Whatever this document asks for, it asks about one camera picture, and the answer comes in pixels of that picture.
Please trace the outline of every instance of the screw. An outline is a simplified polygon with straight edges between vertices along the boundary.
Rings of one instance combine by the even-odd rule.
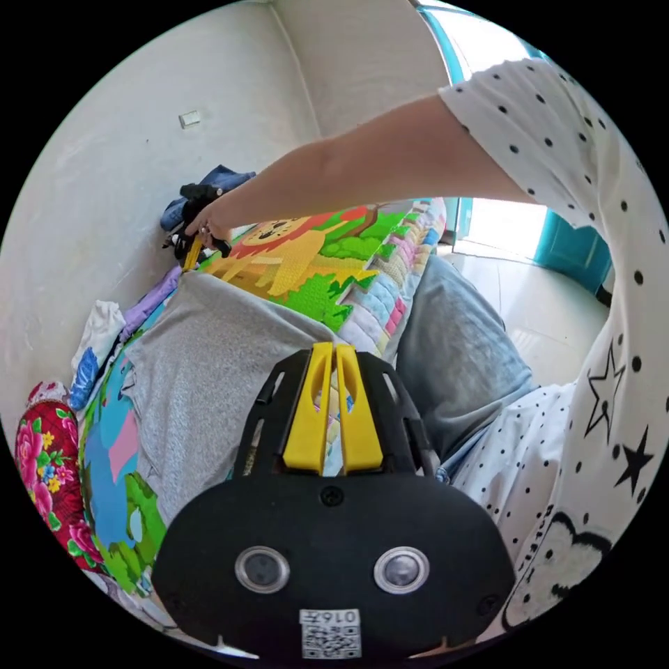
[[[172,608],[173,608],[175,611],[177,611],[177,612],[179,612],[179,611],[181,611],[182,609],[184,609],[184,604],[183,604],[183,602],[181,601],[181,599],[179,598],[179,596],[176,595],[176,594],[170,594],[170,595],[167,597],[167,602],[169,602],[169,603],[171,604]]]
[[[341,488],[327,486],[321,491],[321,502],[326,507],[338,507],[344,501],[344,493]]]
[[[500,598],[496,594],[489,594],[479,602],[479,605],[476,607],[476,613],[482,616],[490,615],[490,612],[499,600]]]

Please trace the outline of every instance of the electrical outlet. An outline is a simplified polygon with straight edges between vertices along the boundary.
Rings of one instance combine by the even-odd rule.
[[[197,125],[200,122],[200,114],[197,111],[189,111],[187,114],[179,115],[179,123],[181,127],[185,130],[190,128],[193,125]]]

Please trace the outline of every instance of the teal door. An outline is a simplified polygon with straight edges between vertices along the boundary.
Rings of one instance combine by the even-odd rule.
[[[546,214],[534,261],[574,279],[593,295],[611,267],[608,246],[594,228],[574,229],[553,211]]]

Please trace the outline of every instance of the lion illustration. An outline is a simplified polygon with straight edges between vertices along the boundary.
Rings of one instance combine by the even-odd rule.
[[[253,228],[235,244],[227,258],[217,260],[207,269],[223,281],[229,282],[249,265],[267,268],[256,283],[269,285],[268,295],[278,297],[288,290],[296,290],[306,280],[307,270],[325,244],[325,237],[351,221],[364,221],[351,233],[359,233],[374,224],[377,207],[357,207],[341,214],[342,221],[326,230],[314,230],[332,217],[332,213],[262,223]]]

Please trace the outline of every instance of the blue cloth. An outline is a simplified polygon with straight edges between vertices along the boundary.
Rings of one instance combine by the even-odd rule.
[[[222,188],[224,192],[233,190],[249,179],[255,177],[255,172],[234,172],[233,170],[219,165],[215,167],[200,183]],[[180,197],[178,200],[173,200],[167,206],[164,214],[160,217],[160,227],[170,232],[174,230],[181,223],[181,214],[183,206],[186,203],[185,197]]]
[[[91,391],[95,386],[98,372],[98,359],[89,346],[79,361],[77,374],[70,388],[70,406],[75,411],[80,411],[86,406],[86,402],[89,400]]]
[[[397,373],[452,479],[503,408],[538,386],[504,322],[451,263],[430,256],[397,349]]]

